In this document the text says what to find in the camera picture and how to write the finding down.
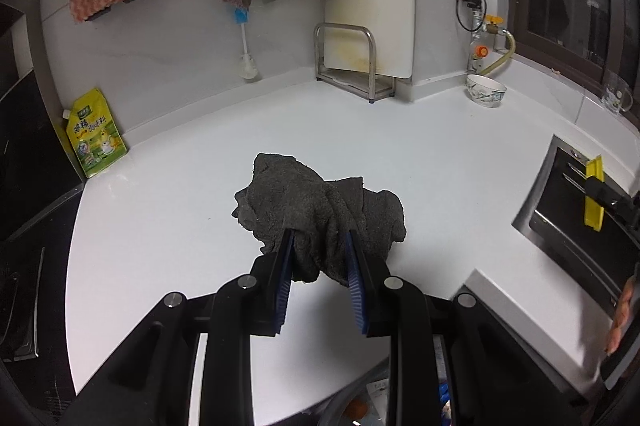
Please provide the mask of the white patterned ceramic bowl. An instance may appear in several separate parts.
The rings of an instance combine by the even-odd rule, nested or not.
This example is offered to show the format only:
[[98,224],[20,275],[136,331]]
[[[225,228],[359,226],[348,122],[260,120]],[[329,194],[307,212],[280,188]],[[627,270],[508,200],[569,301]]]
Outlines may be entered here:
[[465,78],[465,90],[477,105],[497,108],[506,94],[506,85],[485,75],[468,74]]

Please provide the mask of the blue white bottle brush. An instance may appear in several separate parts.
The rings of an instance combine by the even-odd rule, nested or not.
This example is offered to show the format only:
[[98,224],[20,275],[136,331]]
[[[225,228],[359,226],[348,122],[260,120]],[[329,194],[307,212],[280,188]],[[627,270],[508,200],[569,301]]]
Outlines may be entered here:
[[240,62],[240,75],[241,78],[247,81],[254,81],[258,79],[258,69],[255,61],[248,49],[248,42],[246,36],[246,24],[248,21],[248,11],[239,7],[234,9],[234,21],[240,27],[241,41],[242,41],[242,55]]

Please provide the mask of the yellow green seasoning pouch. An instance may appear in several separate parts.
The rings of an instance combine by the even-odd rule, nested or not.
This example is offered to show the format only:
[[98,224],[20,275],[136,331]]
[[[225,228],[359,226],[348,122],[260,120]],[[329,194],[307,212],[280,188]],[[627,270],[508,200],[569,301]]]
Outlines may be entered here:
[[66,134],[82,172],[96,176],[127,154],[110,106],[99,88],[77,98],[63,111]]

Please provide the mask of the clear glass mug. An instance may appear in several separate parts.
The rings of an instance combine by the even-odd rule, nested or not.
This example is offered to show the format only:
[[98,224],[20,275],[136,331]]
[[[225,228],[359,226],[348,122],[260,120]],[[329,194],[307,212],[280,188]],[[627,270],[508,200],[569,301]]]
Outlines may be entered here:
[[603,78],[601,104],[614,114],[630,110],[634,104],[634,95],[629,85],[617,74],[606,70]]

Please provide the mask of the grey perforated trash bin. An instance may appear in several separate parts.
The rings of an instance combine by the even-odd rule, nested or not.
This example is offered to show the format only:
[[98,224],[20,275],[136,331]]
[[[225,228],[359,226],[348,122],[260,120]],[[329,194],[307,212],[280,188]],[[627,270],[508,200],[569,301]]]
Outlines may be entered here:
[[322,406],[318,425],[385,425],[390,367],[384,360],[369,372],[337,391]]

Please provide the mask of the yellow gas valve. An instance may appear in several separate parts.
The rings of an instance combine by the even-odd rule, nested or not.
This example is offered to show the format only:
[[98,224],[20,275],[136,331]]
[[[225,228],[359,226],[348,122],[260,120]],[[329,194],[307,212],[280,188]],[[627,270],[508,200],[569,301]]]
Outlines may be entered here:
[[497,15],[486,15],[482,29],[488,34],[505,35],[506,29],[503,27],[504,20]]

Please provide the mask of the yellow rimmed container lid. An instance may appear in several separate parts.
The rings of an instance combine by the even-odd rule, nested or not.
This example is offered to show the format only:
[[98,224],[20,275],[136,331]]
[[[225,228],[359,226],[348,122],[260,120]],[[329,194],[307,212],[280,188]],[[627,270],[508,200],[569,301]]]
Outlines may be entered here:
[[598,155],[586,165],[584,214],[585,225],[597,232],[601,230],[604,218],[604,207],[598,202],[603,183],[603,159]]

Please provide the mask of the black sink basin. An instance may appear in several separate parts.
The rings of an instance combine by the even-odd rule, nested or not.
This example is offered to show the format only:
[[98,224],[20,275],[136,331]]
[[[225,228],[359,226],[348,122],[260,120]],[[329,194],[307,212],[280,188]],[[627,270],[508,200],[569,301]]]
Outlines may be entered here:
[[512,226],[612,317],[639,262],[639,247],[611,215],[605,215],[599,231],[585,225],[586,197],[579,186],[586,163],[585,155],[554,136]]

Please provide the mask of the dark grey rag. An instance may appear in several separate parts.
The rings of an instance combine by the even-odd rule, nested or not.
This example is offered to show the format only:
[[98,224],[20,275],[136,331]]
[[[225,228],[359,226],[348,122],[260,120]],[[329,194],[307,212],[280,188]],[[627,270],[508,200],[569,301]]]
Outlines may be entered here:
[[396,194],[368,190],[360,177],[323,179],[287,155],[257,154],[252,181],[234,198],[232,216],[262,242],[263,254],[277,252],[285,231],[292,232],[292,279],[299,282],[312,283],[323,273],[346,285],[350,231],[363,253],[383,261],[407,235]]

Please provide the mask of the metal cutting board rack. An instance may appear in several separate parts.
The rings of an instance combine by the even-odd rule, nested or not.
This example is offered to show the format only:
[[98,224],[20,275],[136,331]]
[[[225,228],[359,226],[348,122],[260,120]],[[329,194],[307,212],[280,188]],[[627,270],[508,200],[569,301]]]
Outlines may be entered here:
[[[347,56],[344,67],[326,65],[326,31],[358,33],[366,42],[366,56]],[[356,24],[319,22],[314,27],[314,77],[340,90],[345,90],[366,99],[373,105],[376,101],[396,95],[397,79],[378,72],[378,47],[373,33]]]

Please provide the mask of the black stove hood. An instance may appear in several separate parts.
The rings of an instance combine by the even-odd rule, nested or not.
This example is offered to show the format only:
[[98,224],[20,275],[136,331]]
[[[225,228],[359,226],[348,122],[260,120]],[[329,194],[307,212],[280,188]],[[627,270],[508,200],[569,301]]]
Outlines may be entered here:
[[81,191],[41,24],[40,0],[1,0],[1,358],[40,354],[46,220]]

